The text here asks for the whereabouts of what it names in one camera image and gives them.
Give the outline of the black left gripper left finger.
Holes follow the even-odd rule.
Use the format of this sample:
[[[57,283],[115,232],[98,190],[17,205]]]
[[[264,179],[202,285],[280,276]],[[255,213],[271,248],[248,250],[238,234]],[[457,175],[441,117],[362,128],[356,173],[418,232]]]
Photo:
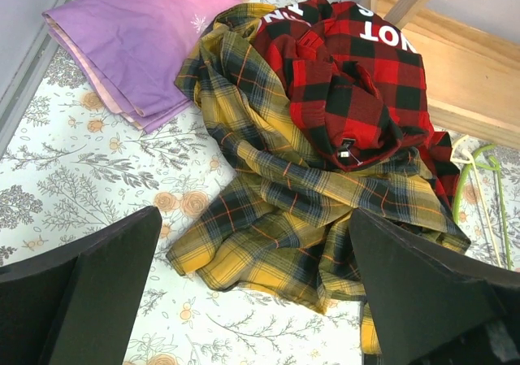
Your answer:
[[[163,219],[148,206],[1,268],[3,364],[121,364]]]

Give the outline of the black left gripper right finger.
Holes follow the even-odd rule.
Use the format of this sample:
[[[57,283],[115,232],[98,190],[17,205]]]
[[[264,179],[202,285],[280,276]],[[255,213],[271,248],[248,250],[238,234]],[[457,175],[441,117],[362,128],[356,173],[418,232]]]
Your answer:
[[[366,364],[517,364],[519,274],[357,209],[353,251],[379,340]]]

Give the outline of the cream clothes hanger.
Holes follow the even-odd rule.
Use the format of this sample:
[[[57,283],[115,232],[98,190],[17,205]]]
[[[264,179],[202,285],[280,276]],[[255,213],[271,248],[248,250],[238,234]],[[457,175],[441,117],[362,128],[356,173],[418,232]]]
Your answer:
[[[476,163],[477,154],[471,153],[465,146],[466,140],[469,138],[467,134],[461,135],[454,143],[453,150],[450,156],[450,161],[453,164],[461,165],[460,178],[457,184],[457,190],[455,192],[455,197],[453,198],[453,217],[456,222],[459,219],[459,208],[461,205],[462,199],[462,190],[464,185],[466,184],[466,178],[472,172],[474,174],[474,180],[476,182],[477,191],[474,193],[474,196],[479,196],[479,202],[483,208],[484,218],[487,224],[487,232],[489,235],[489,240],[491,241],[491,250],[495,255],[494,260],[498,267],[503,267],[500,252],[496,243],[496,234],[492,229],[492,222],[488,212],[488,205],[485,201],[484,197],[484,189],[482,186],[482,182],[479,176],[479,170]]]

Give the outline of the green clothes hanger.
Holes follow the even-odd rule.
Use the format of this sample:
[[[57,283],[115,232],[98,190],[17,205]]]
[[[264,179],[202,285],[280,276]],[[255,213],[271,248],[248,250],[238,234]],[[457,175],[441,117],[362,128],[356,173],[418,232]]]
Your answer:
[[[470,152],[468,148],[461,147],[467,136],[463,136],[454,143],[453,152],[450,160],[456,165],[461,165],[460,180],[456,188],[455,197],[453,198],[453,217],[459,224],[462,200],[464,199],[464,188],[468,179],[474,182],[473,196],[476,206],[481,209],[483,220],[485,223],[482,234],[487,234],[487,243],[490,254],[494,258],[494,262],[498,267],[505,268],[509,271],[514,269],[513,259],[511,255],[511,245],[509,239],[509,230],[506,218],[505,191],[502,180],[502,168],[498,158],[494,154],[486,156],[486,153],[494,151],[496,144],[487,144],[480,146],[476,150]],[[494,176],[496,182],[497,208],[498,218],[496,224],[499,232],[494,228],[492,216],[488,201],[486,199],[486,185],[483,182],[480,171],[490,172]]]

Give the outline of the yellow plaid shirt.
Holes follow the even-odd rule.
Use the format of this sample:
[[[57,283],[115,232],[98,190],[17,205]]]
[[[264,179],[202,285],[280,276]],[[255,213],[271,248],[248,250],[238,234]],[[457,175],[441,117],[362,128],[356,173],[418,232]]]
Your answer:
[[[350,241],[353,210],[462,253],[470,239],[432,188],[416,148],[367,168],[327,165],[293,123],[284,87],[255,50],[261,18],[277,9],[243,3],[220,13],[175,83],[200,109],[236,170],[233,181],[168,251],[175,270],[224,291],[241,285],[324,313],[365,290]]]

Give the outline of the red black plaid shirt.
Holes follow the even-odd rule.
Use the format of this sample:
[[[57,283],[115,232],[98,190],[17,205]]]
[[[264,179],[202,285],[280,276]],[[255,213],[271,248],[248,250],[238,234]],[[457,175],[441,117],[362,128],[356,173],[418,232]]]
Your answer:
[[[451,139],[433,128],[423,59],[399,29],[355,2],[307,0],[265,14],[253,45],[327,165],[352,172],[416,148],[452,202]]]

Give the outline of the wooden clothes rack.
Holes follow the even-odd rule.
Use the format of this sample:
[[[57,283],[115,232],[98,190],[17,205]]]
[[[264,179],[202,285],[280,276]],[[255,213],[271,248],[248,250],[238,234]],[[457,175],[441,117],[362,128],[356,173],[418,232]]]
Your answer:
[[[519,147],[519,46],[426,9],[429,0],[362,0],[416,46],[431,122]]]

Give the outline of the purple folded cloth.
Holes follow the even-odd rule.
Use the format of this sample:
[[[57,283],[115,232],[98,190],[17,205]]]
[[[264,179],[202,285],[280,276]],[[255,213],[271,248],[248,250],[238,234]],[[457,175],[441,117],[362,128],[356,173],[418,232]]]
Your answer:
[[[215,16],[239,3],[74,0],[43,17],[102,103],[151,133],[189,106],[176,76]]]

